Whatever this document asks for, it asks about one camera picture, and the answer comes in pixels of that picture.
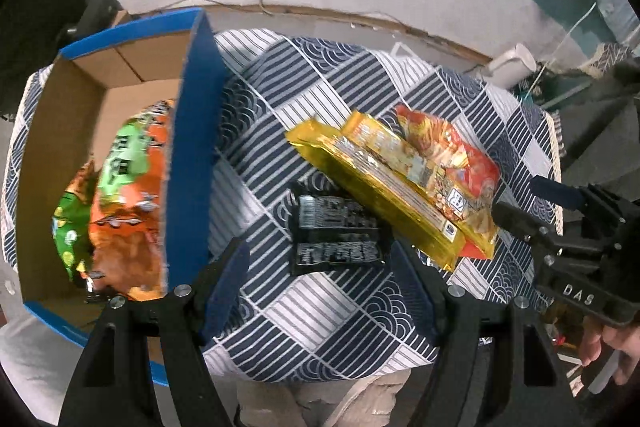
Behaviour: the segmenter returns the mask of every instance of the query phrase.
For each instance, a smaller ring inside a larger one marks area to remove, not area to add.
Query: blue box
[[[164,184],[166,289],[190,283],[209,261],[209,202],[227,70],[201,9],[178,10],[110,28],[62,49],[26,138],[17,187],[18,276],[25,306],[84,346],[102,307],[66,275],[50,220],[78,169],[102,165],[123,122],[176,98]],[[159,345],[154,381],[166,384]]]

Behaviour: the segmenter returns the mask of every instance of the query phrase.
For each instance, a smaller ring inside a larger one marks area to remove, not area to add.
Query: patterned tablecloth
[[[538,107],[414,57],[270,30],[230,30],[216,40],[231,73],[216,149],[209,245],[216,257],[239,235],[250,246],[251,264],[238,309],[204,353],[212,374],[259,381],[352,379],[436,357],[415,332],[390,273],[289,275],[289,185],[300,179],[316,187],[327,183],[284,138],[306,118],[340,127],[356,108],[399,132],[398,103],[446,118],[500,167],[497,200],[561,226],[558,209],[528,187],[536,174],[560,176],[553,124]],[[28,82],[5,172],[2,245],[14,268],[20,162],[48,72]],[[442,276],[478,298],[507,302],[524,295],[537,309],[546,306],[531,285],[529,247],[506,232],[500,232],[494,260],[463,259],[455,272]]]

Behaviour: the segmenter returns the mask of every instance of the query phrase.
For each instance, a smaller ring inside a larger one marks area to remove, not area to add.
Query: black package
[[[384,265],[391,227],[341,190],[291,189],[292,275]]]

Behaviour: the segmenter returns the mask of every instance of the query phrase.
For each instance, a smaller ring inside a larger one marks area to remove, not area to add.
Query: patterned cloth
[[[212,374],[258,381],[353,379],[436,357],[416,333],[390,273],[361,268],[289,275],[289,185],[328,183],[284,138],[306,118],[340,127],[356,108],[399,132],[398,103],[446,118],[500,167],[497,200],[561,230],[558,209],[528,188],[536,174],[560,176],[553,125],[538,107],[415,57],[269,30],[230,30],[216,40],[232,73],[215,151],[209,246],[215,258],[239,235],[250,246],[251,264],[238,309],[204,353]],[[20,162],[47,75],[39,71],[28,82],[5,173],[2,244],[14,267]],[[547,304],[531,284],[529,247],[503,231],[493,261],[463,259],[455,272],[442,275],[478,298],[507,302],[524,295],[536,309]]]

